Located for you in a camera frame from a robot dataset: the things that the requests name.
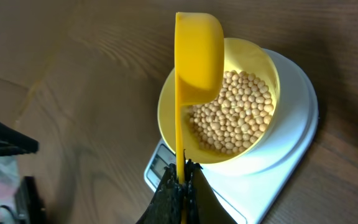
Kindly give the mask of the yellow measuring scoop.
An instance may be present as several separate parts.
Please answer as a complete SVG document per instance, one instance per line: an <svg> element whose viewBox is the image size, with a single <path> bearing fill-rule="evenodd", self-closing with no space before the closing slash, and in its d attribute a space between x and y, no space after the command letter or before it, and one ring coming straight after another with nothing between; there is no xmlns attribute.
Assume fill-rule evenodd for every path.
<svg viewBox="0 0 358 224"><path fill-rule="evenodd" d="M217 97L223 79L223 28L211 14L175 14L175 149L177 178L185 182L185 148L181 125L183 106L199 105Z"/></svg>

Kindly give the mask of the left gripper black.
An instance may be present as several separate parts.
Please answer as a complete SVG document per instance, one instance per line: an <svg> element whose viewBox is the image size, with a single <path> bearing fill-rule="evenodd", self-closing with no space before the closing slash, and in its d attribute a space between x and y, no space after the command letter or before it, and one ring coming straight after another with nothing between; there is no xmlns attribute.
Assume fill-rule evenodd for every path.
<svg viewBox="0 0 358 224"><path fill-rule="evenodd" d="M0 157L35 154L39 142L0 122ZM0 205L14 224L46 224L46 209L39 196L35 177L25 176L14 194L14 206Z"/></svg>

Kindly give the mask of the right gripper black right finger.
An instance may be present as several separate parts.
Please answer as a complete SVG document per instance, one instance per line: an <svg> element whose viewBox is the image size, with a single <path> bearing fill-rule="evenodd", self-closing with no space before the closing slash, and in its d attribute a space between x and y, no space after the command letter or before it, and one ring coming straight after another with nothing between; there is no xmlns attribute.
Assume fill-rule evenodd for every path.
<svg viewBox="0 0 358 224"><path fill-rule="evenodd" d="M184 157L183 222L187 224L236 224L223 208L199 163Z"/></svg>

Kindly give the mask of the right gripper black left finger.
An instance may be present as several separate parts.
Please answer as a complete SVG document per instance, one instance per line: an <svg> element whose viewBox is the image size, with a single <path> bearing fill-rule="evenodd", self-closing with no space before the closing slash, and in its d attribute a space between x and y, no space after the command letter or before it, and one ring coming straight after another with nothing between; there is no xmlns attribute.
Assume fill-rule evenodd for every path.
<svg viewBox="0 0 358 224"><path fill-rule="evenodd" d="M180 224L182 185L178 183L176 165L164 168L163 177L146 211L136 224Z"/></svg>

